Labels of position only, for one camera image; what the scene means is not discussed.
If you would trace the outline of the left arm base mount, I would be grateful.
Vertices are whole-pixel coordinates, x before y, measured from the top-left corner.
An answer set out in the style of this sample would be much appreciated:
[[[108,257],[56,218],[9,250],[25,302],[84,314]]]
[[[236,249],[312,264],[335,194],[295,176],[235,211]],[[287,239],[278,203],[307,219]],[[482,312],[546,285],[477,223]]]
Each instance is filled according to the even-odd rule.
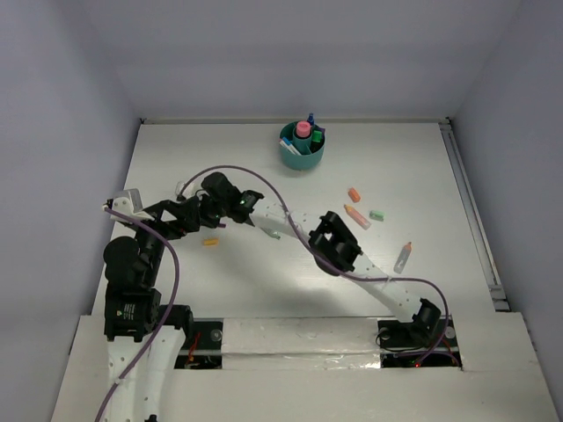
[[[181,347],[175,369],[221,369],[223,320],[199,319],[194,322],[193,333]]]

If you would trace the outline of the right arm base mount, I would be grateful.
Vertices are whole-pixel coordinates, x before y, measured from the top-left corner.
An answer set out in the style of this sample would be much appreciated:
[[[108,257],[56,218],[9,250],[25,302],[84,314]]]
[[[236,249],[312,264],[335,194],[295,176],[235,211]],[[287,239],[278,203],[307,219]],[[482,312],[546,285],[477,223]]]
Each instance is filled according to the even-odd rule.
[[[422,363],[417,364],[417,359],[435,344],[443,332],[440,344]],[[398,321],[379,320],[375,342],[380,350],[382,368],[463,366],[457,332],[451,318],[448,321],[444,318],[440,320],[435,336],[430,340],[415,339],[406,326]]]

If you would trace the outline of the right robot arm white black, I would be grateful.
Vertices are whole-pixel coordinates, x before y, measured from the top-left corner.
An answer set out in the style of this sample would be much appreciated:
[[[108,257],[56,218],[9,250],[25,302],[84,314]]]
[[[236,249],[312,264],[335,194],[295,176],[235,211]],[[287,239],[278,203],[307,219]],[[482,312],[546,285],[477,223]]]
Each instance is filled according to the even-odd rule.
[[[337,213],[292,211],[277,191],[273,191],[276,200],[251,190],[241,191],[218,171],[205,177],[201,188],[217,204],[222,216],[297,239],[322,271],[351,280],[381,302],[412,343],[423,347],[435,344],[441,310],[373,263]]]

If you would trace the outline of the pink cap white pen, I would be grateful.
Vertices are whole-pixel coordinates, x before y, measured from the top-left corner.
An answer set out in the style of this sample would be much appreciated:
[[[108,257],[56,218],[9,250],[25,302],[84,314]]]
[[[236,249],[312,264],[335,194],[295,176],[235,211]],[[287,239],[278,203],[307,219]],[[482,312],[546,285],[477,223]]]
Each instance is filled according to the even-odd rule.
[[[295,156],[301,156],[301,153],[299,152],[299,150],[293,145],[293,143],[287,137],[282,137],[280,139],[280,145],[285,150],[289,151],[291,154],[293,154]]]

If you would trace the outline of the orange tip clear highlighter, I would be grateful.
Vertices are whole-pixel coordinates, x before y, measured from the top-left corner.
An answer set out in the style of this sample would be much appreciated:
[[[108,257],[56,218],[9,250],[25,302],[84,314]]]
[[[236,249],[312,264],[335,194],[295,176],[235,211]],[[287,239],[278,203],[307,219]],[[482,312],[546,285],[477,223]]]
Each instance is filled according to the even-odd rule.
[[[412,253],[412,250],[413,250],[413,245],[412,245],[411,242],[406,243],[402,247],[402,249],[401,249],[401,251],[398,255],[398,258],[395,262],[395,265],[393,267],[393,271],[395,273],[402,274],[402,272],[404,271],[404,268],[406,266],[406,263],[407,263],[410,255]]]

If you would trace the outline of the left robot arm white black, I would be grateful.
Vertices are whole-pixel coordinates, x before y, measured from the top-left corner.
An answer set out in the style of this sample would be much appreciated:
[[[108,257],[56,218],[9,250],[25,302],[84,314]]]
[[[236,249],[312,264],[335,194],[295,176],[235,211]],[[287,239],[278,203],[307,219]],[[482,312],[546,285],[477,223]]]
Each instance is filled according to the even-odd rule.
[[[160,421],[167,383],[180,348],[194,339],[193,313],[187,305],[161,303],[157,273],[166,251],[179,264],[171,242],[201,225],[200,202],[163,200],[137,207],[131,193],[109,200],[104,210],[131,228],[104,249],[107,281],[104,334],[109,390],[97,421]]]

